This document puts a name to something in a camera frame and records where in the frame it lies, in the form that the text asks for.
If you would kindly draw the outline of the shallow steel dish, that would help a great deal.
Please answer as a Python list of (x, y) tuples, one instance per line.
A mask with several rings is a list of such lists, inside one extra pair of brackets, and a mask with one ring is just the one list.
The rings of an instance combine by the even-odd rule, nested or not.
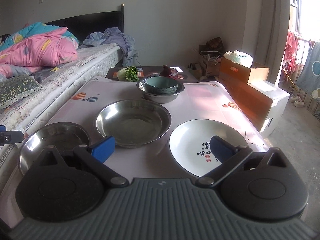
[(89, 135), (84, 128), (72, 122), (57, 122), (44, 126), (30, 135), (19, 151), (18, 168), (25, 175), (42, 150), (54, 145), (60, 152), (71, 151), (78, 145), (90, 145)]

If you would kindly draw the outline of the white ceramic plate with calligraphy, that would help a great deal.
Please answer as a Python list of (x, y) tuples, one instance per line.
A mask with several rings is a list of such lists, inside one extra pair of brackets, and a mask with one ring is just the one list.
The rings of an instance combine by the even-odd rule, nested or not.
[(195, 119), (178, 125), (169, 138), (169, 148), (175, 161), (190, 174), (201, 177), (221, 165), (210, 149), (210, 140), (217, 135), (233, 146), (248, 143), (232, 127), (218, 121)]

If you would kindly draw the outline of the large steel bowl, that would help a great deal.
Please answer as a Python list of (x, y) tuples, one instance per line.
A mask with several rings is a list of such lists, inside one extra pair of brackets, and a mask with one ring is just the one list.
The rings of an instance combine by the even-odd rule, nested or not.
[(98, 113), (95, 127), (102, 137), (113, 136), (116, 145), (138, 148), (163, 137), (171, 125), (169, 111), (144, 99), (120, 100)]

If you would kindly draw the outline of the medium steel bowl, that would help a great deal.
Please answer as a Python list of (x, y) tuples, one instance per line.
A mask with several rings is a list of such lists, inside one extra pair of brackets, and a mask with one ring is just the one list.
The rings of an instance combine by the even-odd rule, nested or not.
[(164, 104), (175, 100), (183, 91), (184, 84), (169, 77), (154, 76), (137, 83), (143, 98)]

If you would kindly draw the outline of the teal ceramic bowl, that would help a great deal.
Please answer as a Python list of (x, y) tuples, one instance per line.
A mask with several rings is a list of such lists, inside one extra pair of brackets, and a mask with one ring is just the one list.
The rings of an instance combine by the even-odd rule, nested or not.
[(178, 81), (162, 76), (150, 77), (145, 82), (145, 90), (151, 94), (173, 94), (178, 88)]

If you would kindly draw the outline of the green floral pillow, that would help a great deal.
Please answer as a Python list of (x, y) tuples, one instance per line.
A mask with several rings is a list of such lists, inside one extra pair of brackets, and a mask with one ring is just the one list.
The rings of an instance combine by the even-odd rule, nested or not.
[(41, 89), (42, 86), (29, 75), (7, 79), (1, 82), (1, 109), (9, 107)]

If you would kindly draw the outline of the white mattress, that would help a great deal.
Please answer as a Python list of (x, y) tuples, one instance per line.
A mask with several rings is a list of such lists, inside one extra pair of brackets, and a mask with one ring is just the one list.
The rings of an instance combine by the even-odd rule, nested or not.
[(29, 136), (46, 126), (53, 115), (85, 83), (95, 76), (105, 77), (121, 61), (118, 45), (105, 44), (78, 50), (75, 61), (61, 65), (44, 79), (41, 88), (1, 111), (1, 125)]

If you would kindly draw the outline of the white box under orange box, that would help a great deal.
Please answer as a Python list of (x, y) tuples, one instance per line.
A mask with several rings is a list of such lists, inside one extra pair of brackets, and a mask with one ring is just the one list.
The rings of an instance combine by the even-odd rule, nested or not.
[(268, 137), (284, 113), (290, 94), (268, 81), (246, 84), (225, 73), (220, 74), (219, 82), (261, 136)]

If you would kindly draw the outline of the orange cardboard box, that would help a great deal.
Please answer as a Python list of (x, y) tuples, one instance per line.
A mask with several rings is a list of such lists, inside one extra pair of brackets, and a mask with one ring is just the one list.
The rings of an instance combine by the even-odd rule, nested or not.
[(245, 67), (231, 60), (222, 58), (220, 64), (220, 73), (225, 73), (246, 84), (253, 81), (265, 81), (268, 77), (269, 68), (253, 61), (250, 67)]

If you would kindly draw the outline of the pair of sneakers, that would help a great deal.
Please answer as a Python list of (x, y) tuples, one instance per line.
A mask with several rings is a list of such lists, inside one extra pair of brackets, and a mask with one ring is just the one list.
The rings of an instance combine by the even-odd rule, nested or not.
[(295, 107), (304, 107), (304, 102), (298, 96), (295, 96), (295, 95), (291, 96), (289, 98), (289, 102), (293, 103)]

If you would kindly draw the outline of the green bok choy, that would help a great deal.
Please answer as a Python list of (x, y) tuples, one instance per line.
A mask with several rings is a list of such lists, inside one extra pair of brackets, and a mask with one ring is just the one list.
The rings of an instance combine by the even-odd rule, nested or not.
[(134, 66), (122, 68), (117, 72), (119, 81), (137, 82), (139, 81), (138, 69)]

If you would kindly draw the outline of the dark printed flat box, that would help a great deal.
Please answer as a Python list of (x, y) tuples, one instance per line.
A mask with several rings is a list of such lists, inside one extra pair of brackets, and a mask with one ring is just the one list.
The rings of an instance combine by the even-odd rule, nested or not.
[[(178, 80), (181, 83), (196, 83), (198, 80), (185, 67), (172, 67), (178, 71)], [(114, 67), (109, 69), (106, 78), (118, 81), (117, 72), (124, 69), (124, 67)], [(150, 76), (158, 76), (163, 70), (163, 66), (142, 66), (137, 67), (138, 77), (144, 79)]]

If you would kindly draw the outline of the pink quilt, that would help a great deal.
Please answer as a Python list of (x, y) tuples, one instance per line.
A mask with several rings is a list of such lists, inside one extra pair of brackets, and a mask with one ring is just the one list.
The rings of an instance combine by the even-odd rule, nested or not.
[(74, 61), (78, 47), (78, 39), (66, 27), (41, 22), (2, 35), (1, 81)]

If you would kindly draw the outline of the white plastic bag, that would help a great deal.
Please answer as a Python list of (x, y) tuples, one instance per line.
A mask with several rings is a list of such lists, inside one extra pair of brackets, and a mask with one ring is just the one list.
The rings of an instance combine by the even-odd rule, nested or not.
[(247, 68), (251, 68), (253, 63), (253, 57), (251, 57), (251, 55), (238, 50), (233, 52), (227, 51), (224, 53), (223, 57), (232, 61), (233, 63), (240, 64)]

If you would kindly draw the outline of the open brown cardboard box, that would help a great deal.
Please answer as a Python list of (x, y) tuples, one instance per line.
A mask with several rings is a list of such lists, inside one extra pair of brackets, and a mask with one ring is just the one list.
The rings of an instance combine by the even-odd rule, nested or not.
[(205, 44), (200, 44), (196, 51), (198, 65), (201, 75), (205, 77), (216, 77), (220, 73), (220, 65), (225, 47), (220, 37), (212, 38)]

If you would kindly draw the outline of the red onion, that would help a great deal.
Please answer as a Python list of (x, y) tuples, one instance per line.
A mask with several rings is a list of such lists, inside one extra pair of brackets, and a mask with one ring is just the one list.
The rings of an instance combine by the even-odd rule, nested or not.
[(175, 68), (168, 67), (167, 65), (163, 66), (163, 70), (160, 72), (159, 76), (168, 77), (174, 80), (178, 79), (178, 71)]

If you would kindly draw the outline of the blue hanging cloth with circles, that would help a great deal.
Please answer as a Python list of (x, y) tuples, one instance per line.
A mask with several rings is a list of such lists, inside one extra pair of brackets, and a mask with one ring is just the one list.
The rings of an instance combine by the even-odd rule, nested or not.
[(315, 42), (296, 82), (297, 86), (308, 94), (319, 89), (319, 50), (319, 42)]

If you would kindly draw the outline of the blue-grey crumpled clothes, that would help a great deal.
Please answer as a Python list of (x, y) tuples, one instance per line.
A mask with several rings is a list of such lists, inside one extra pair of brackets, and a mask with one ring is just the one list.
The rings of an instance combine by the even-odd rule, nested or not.
[(84, 40), (83, 45), (86, 46), (100, 46), (105, 44), (117, 44), (123, 53), (123, 67), (129, 67), (133, 63), (133, 58), (135, 54), (135, 39), (123, 33), (119, 28), (112, 27), (107, 28), (105, 31), (102, 32), (95, 32), (89, 34)]

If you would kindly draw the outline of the black headboard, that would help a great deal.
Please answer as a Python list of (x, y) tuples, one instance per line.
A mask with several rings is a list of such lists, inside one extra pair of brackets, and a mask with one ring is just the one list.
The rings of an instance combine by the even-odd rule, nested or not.
[(73, 16), (47, 22), (47, 24), (67, 27), (68, 31), (82, 42), (89, 34), (104, 32), (107, 28), (117, 27), (120, 31), (124, 32), (124, 12), (125, 5), (121, 4), (117, 11), (97, 12)]

